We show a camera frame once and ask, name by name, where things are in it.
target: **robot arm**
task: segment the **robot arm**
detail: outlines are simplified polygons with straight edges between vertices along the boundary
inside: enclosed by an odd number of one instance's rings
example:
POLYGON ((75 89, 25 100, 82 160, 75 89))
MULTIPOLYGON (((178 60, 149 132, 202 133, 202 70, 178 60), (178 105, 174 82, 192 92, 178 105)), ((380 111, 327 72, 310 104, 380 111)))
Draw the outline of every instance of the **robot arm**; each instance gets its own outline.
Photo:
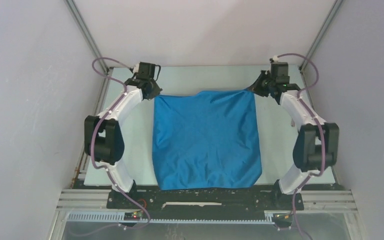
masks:
POLYGON ((299 96, 300 88, 289 83, 288 63, 273 62, 270 71, 261 71, 258 79, 248 90, 262 96, 271 96, 291 116, 298 127, 298 137, 293 148, 293 165, 288 172, 274 184, 274 192, 291 195, 307 177, 321 172, 322 146, 316 144, 323 134, 325 139, 325 169, 335 165, 338 153, 339 127, 327 123, 313 108, 299 96), (315 120, 323 132, 320 133, 315 120))
POLYGON ((91 155, 92 135, 98 121, 105 117, 98 130, 94 145, 95 163, 97 166, 105 166, 112 178, 124 192, 128 193, 134 185, 134 180, 129 175, 123 161, 125 144, 121 132, 121 126, 131 110, 144 99, 151 100, 156 97, 162 89, 154 80, 155 64, 141 62, 133 70, 133 77, 126 84, 126 92, 122 92, 116 100, 111 103, 112 110, 108 108, 97 116, 88 116, 84 121, 84 150, 91 155))

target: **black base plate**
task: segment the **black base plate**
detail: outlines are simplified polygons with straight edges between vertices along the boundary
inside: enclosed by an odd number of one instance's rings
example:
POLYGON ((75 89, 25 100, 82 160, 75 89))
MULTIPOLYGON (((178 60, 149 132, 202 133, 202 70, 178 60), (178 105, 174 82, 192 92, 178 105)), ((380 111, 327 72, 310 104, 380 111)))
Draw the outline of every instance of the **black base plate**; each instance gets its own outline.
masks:
MULTIPOLYGON (((129 195, 143 206, 153 219, 170 220, 264 220, 264 211, 292 210, 292 196, 284 195, 281 202, 273 201, 266 185, 250 188, 205 188, 188 190, 160 190, 158 186, 138 185, 129 195), (168 205, 167 202, 220 203, 221 205, 168 205)), ((304 210, 301 194, 295 198, 297 210, 304 210)), ((138 209, 120 192, 108 195, 108 209, 138 209)))

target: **blue fabric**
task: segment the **blue fabric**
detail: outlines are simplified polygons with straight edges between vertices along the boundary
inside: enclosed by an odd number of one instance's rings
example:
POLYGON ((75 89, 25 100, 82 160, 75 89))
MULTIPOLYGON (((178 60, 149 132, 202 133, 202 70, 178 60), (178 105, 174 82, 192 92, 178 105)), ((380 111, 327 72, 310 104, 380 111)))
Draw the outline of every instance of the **blue fabric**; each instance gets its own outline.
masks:
POLYGON ((162 190, 251 187, 262 173, 254 94, 157 96, 152 161, 162 190))

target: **white wall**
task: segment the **white wall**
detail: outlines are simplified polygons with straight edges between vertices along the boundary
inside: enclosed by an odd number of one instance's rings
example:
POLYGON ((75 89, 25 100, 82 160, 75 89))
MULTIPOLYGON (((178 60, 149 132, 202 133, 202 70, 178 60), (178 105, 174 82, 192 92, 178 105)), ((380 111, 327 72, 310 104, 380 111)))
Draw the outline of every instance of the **white wall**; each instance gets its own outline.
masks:
POLYGON ((129 65, 207 66, 305 54, 334 0, 75 2, 103 56, 129 65))
POLYGON ((45 239, 102 82, 64 1, 0 1, 0 240, 45 239))
POLYGON ((384 1, 345 1, 313 60, 315 108, 340 127, 339 180, 370 239, 384 239, 384 1))

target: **white table surface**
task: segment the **white table surface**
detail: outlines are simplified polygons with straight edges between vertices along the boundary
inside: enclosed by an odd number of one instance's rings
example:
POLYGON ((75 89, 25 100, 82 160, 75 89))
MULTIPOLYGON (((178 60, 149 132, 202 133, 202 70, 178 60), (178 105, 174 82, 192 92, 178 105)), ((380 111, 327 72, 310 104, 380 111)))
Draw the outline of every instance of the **white table surface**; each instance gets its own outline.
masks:
MULTIPOLYGON (((161 94, 164 95, 190 96, 203 90, 240 90, 254 83, 260 70, 267 70, 269 67, 269 65, 163 67, 157 83, 163 89, 161 94)), ((122 81, 131 75, 126 68, 115 68, 112 72, 114 78, 122 81)), ((296 65, 289 66, 289 76, 291 83, 298 84, 300 88, 304 87, 296 65)), ((121 84, 111 81, 103 107, 109 107, 122 89, 121 84)), ((288 113, 273 98, 256 95, 255 106, 262 163, 262 174, 255 184, 273 184, 293 164, 292 152, 298 131, 296 127, 291 126, 291 117, 288 113)), ((157 185, 152 162, 153 122, 154 101, 144 100, 131 111, 121 127, 125 144, 123 159, 138 185, 157 185)), ((326 169, 323 176, 313 177, 309 183, 335 183, 331 168, 326 169)), ((109 186, 111 182, 106 172, 94 169, 89 160, 84 185, 109 186)))

